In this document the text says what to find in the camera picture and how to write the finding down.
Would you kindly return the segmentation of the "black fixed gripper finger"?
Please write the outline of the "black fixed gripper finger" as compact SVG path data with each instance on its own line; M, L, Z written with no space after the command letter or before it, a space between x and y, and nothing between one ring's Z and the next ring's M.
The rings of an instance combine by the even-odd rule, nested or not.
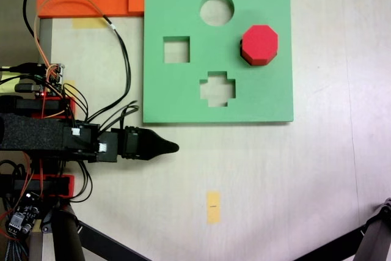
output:
M148 132L149 132L149 138L152 141L152 144L155 146L156 150L179 150L180 149L178 144L162 138L159 134L157 134L153 130L148 130Z

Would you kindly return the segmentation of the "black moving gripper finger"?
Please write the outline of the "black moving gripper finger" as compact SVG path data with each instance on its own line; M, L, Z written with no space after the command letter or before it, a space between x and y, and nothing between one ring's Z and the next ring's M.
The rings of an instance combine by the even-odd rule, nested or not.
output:
M148 160L152 160L158 156L176 153L178 149L159 149L159 150L151 150L148 152Z

